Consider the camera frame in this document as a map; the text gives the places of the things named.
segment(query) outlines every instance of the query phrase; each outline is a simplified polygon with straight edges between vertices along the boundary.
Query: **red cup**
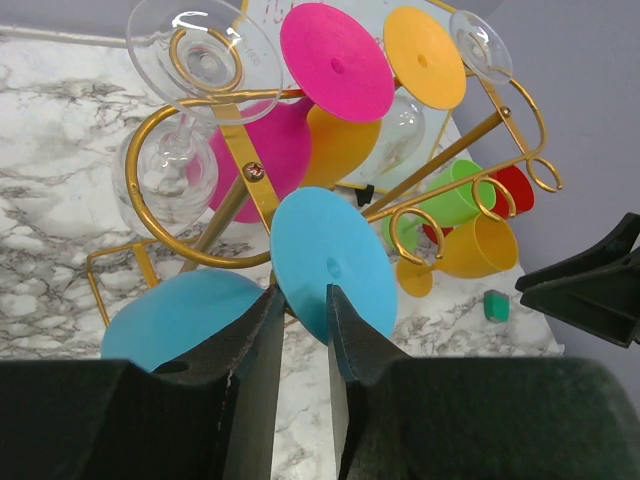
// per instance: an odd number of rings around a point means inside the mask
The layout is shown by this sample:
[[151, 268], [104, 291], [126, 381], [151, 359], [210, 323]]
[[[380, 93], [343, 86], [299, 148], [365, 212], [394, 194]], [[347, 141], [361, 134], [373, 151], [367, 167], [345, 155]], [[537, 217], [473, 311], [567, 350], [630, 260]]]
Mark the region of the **red cup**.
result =
[[[533, 187], [531, 186], [531, 182], [529, 182], [529, 177], [518, 167], [511, 165], [510, 167], [492, 173], [490, 176], [498, 180], [509, 191], [516, 204], [516, 215], [528, 212], [533, 208], [536, 203]], [[509, 216], [509, 204], [498, 189], [496, 189], [496, 204], [491, 211], [497, 213], [504, 219]], [[438, 238], [433, 228], [429, 225], [423, 225], [422, 229], [427, 237], [429, 237], [429, 240], [437, 245]], [[442, 233], [444, 233], [446, 237], [451, 230], [453, 230], [453, 228], [443, 228]]]

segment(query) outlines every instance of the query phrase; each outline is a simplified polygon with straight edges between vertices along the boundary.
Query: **screw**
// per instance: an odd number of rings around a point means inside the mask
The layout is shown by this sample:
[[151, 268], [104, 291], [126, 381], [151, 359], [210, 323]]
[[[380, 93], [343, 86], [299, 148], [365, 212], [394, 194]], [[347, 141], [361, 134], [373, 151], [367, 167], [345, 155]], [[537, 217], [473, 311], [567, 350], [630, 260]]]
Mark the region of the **screw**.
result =
[[249, 162], [242, 169], [244, 176], [250, 182], [257, 182], [264, 178], [264, 167], [257, 162]]

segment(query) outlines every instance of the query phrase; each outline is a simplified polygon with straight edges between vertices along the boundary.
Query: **clear wine glass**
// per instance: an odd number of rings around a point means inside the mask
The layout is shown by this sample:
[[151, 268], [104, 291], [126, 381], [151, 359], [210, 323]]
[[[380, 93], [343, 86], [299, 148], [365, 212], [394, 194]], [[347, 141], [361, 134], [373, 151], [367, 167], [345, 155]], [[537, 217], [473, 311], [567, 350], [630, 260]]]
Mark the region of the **clear wine glass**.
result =
[[360, 167], [363, 181], [374, 183], [377, 177], [401, 165], [416, 151], [426, 128], [423, 108], [412, 97], [396, 94], [391, 110], [382, 118], [378, 141]]
[[509, 50], [487, 22], [457, 10], [449, 19], [449, 31], [462, 60], [478, 77], [494, 85], [509, 83], [513, 76]]
[[[180, 111], [178, 121], [164, 121], [154, 128], [138, 160], [145, 203], [175, 236], [205, 212], [218, 181], [216, 158], [207, 139], [194, 130], [195, 122], [210, 132], [216, 125], [263, 117], [282, 93], [282, 68], [257, 24], [220, 0], [143, 0], [129, 18], [127, 48], [149, 87]], [[267, 92], [259, 97], [254, 95], [258, 90]], [[190, 108], [181, 103], [188, 98], [212, 100], [216, 105]], [[248, 100], [242, 104], [242, 113], [232, 105], [240, 100]], [[125, 184], [132, 135], [116, 154], [113, 186], [125, 223], [150, 236]]]

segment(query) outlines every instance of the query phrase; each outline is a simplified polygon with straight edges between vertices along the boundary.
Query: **small green block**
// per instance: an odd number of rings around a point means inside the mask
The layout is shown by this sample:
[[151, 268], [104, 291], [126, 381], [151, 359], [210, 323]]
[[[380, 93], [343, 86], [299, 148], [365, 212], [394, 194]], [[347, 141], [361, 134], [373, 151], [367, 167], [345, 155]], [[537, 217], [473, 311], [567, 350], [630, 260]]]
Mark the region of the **small green block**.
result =
[[504, 323], [509, 320], [509, 297], [497, 290], [484, 292], [484, 315], [487, 320]]

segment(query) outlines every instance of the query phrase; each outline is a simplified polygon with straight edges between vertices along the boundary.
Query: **marble countertop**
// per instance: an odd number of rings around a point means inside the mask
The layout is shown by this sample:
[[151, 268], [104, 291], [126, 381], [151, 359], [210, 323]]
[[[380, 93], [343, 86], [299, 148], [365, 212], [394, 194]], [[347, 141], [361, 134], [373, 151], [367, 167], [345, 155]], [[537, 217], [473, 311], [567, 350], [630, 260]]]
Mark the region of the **marble countertop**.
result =
[[[0, 359], [99, 355], [104, 325], [85, 259], [135, 238], [118, 215], [111, 161], [160, 104], [124, 49], [0, 37]], [[451, 122], [439, 150], [457, 137]], [[233, 224], [214, 251], [245, 256], [267, 243], [260, 225]], [[435, 252], [426, 237], [420, 250]], [[149, 251], [161, 278], [177, 273], [166, 248]], [[265, 286], [269, 272], [243, 271]], [[110, 315], [144, 291], [130, 252], [101, 257], [96, 273]], [[394, 342], [417, 356], [560, 354], [544, 317], [519, 305], [520, 275], [519, 266], [479, 281], [436, 272], [428, 297], [399, 291]], [[492, 288], [511, 297], [506, 324], [484, 318]], [[299, 324], [287, 328], [272, 478], [334, 478], [328, 380], [326, 347]]]

